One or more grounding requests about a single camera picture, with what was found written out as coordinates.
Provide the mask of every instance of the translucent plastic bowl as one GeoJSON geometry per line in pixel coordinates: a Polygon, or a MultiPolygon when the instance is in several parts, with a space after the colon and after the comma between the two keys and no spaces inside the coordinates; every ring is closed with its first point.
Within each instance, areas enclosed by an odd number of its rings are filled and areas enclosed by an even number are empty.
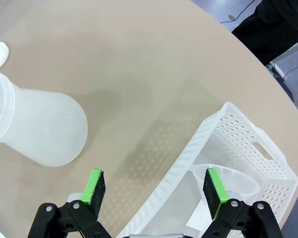
{"type": "Polygon", "coordinates": [[[197,180],[199,191],[202,197],[204,197],[204,177],[208,168],[214,168],[217,170],[226,191],[229,192],[229,196],[231,195],[234,198],[238,199],[239,194],[245,203],[253,203],[255,196],[259,193],[260,190],[259,184],[250,176],[243,174],[240,171],[220,165],[191,166],[190,170],[197,180]]]}

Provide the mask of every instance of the translucent plastic jug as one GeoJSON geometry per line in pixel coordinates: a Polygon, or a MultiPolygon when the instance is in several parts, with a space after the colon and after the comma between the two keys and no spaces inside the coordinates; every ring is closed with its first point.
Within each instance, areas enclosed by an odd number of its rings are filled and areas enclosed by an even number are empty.
{"type": "Polygon", "coordinates": [[[19,88],[0,73],[0,143],[56,167],[75,159],[86,138],[86,116],[73,98],[19,88]]]}

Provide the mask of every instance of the beige table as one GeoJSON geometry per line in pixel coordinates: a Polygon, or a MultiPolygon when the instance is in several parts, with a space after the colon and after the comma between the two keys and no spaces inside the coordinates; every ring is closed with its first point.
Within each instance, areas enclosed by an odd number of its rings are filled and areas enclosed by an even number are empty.
{"type": "Polygon", "coordinates": [[[100,220],[115,236],[226,101],[272,137],[298,176],[297,109],[247,48],[189,0],[5,2],[0,41],[10,56],[0,72],[20,87],[71,95],[89,126],[82,153],[60,168],[0,144],[8,238],[26,237],[41,203],[63,205],[98,167],[107,185],[100,220]]]}

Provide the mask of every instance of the cable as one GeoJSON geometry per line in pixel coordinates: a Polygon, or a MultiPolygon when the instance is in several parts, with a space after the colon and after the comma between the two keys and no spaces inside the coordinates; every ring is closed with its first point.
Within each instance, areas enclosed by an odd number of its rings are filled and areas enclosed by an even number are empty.
{"type": "Polygon", "coordinates": [[[237,18],[235,19],[235,20],[232,20],[232,21],[222,21],[222,22],[220,22],[220,24],[222,24],[222,23],[227,23],[227,22],[233,22],[233,21],[236,21],[238,18],[239,18],[239,16],[241,16],[241,14],[253,3],[253,2],[255,2],[255,0],[253,0],[253,1],[251,1],[247,6],[246,6],[246,8],[244,8],[243,9],[243,11],[241,11],[240,12],[240,14],[237,16],[237,18]]]}
{"type": "Polygon", "coordinates": [[[283,79],[285,79],[285,78],[286,78],[286,75],[289,74],[291,71],[294,71],[295,69],[298,69],[298,67],[293,68],[292,70],[289,70],[289,71],[285,74],[285,76],[283,77],[283,79]]]}

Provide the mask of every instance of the basket handle hole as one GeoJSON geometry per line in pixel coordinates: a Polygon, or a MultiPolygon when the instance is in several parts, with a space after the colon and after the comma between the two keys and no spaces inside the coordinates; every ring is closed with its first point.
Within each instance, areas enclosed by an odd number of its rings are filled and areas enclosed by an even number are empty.
{"type": "Polygon", "coordinates": [[[273,160],[273,157],[268,153],[268,151],[258,142],[253,141],[252,145],[256,148],[256,150],[262,154],[262,156],[266,160],[273,160]]]}

